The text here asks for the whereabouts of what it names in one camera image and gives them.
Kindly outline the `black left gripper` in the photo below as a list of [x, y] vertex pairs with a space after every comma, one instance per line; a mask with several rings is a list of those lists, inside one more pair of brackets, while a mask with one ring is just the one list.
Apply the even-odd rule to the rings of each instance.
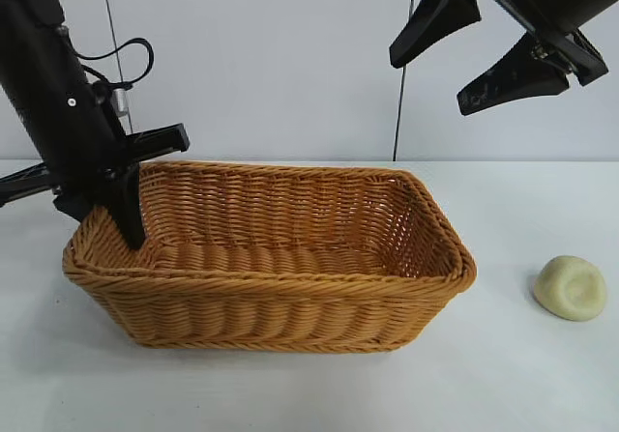
[[2, 203], [60, 188], [59, 212], [81, 222], [105, 205], [127, 246], [139, 250], [139, 164], [187, 151], [184, 126], [125, 133], [108, 82], [89, 84], [66, 35], [21, 22], [1, 24], [1, 85], [42, 159], [2, 179]]

